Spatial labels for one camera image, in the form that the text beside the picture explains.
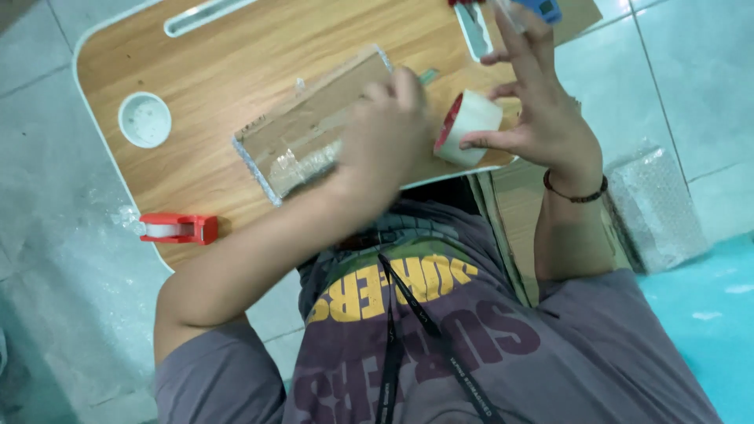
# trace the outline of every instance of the t-shirt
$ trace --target t-shirt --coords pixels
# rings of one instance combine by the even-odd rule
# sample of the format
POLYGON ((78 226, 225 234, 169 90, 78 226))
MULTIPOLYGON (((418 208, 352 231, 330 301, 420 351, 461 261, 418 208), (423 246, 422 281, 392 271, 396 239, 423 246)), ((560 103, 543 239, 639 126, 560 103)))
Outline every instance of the t-shirt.
POLYGON ((302 272, 306 328, 288 395, 254 330, 228 324, 158 367, 160 422, 375 422, 389 299, 406 351, 394 421, 481 422, 378 251, 506 422, 721 422, 630 270, 563 282, 530 309, 481 217, 402 201, 365 232, 382 243, 328 250, 302 272))

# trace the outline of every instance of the cardboard box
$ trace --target cardboard box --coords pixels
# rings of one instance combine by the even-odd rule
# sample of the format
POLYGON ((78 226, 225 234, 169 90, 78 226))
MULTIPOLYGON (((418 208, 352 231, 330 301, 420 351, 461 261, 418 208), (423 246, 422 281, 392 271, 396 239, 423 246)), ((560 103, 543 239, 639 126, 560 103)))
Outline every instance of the cardboard box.
MULTIPOLYGON (((508 278, 521 303, 528 306, 539 304, 534 233, 545 190, 544 172, 545 168, 518 159, 500 170, 476 176, 508 278)), ((604 203, 602 226, 612 249, 615 269, 631 269, 604 203)))

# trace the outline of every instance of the tile floor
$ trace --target tile floor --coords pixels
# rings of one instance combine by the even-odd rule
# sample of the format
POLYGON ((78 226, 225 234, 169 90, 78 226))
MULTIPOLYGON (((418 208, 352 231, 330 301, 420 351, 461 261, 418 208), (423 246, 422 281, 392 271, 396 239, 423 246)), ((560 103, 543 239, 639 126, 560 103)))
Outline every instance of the tile floor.
MULTIPOLYGON (((122 219, 127 193, 70 65, 87 28, 140 2, 37 0, 0 33, 0 327, 19 364, 0 383, 8 422, 154 416, 152 320, 168 272, 122 219)), ((604 19, 556 61, 605 163, 643 143, 677 152, 706 236, 754 229, 754 3, 597 3, 604 19)), ((292 273, 248 312, 284 378, 302 337, 297 295, 292 273)))

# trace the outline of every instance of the lanyard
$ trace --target lanyard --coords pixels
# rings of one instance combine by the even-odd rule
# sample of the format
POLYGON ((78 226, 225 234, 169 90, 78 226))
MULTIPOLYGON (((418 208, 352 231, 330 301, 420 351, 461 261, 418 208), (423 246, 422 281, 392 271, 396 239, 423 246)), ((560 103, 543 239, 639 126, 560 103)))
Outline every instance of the lanyard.
POLYGON ((390 261, 382 253, 378 255, 379 261, 382 264, 382 268, 385 270, 385 277, 388 280, 388 346, 385 351, 385 367, 382 370, 382 383, 380 385, 379 398, 377 400, 377 422, 381 424, 390 424, 393 422, 393 412, 395 408, 395 395, 396 388, 398 386, 398 374, 400 372, 400 363, 403 360, 403 344, 398 340, 398 336, 395 332, 395 322, 393 321, 393 305, 392 305, 392 290, 390 287, 390 280, 393 280, 398 286, 398 289, 406 298, 411 310, 416 315, 416 318, 421 322, 429 337, 437 340, 440 344, 443 357, 446 363, 449 365, 455 379, 458 384, 466 392, 466 396, 471 399, 471 404, 474 409, 477 410, 480 419, 486 423, 500 423, 504 424, 505 421, 498 413, 497 407, 487 398, 487 395, 479 387, 477 380, 471 376, 471 372, 466 365, 453 352, 453 347, 448 336, 443 335, 439 327, 429 318, 424 308, 419 305, 416 298, 411 293, 403 280, 393 270, 390 265, 390 261))

